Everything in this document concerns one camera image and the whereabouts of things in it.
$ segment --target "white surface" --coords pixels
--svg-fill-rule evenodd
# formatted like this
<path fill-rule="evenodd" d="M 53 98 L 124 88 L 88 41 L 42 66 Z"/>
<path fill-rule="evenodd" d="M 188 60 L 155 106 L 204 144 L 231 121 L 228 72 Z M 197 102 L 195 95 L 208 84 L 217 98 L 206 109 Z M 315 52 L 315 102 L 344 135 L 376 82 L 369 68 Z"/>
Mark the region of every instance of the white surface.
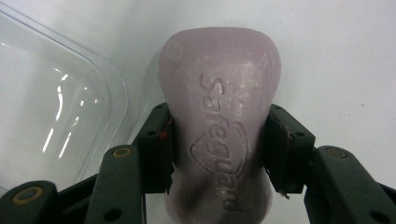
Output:
<path fill-rule="evenodd" d="M 394 1 L 3 2 L 116 65 L 132 101 L 132 138 L 163 101 L 157 55 L 170 35 L 205 26 L 261 31 L 282 60 L 274 103 L 308 128 L 317 146 L 350 150 L 377 181 L 396 187 Z M 149 223 L 171 223 L 161 199 L 150 199 Z M 275 195 L 265 223 L 307 223 L 302 196 L 288 202 Z"/>

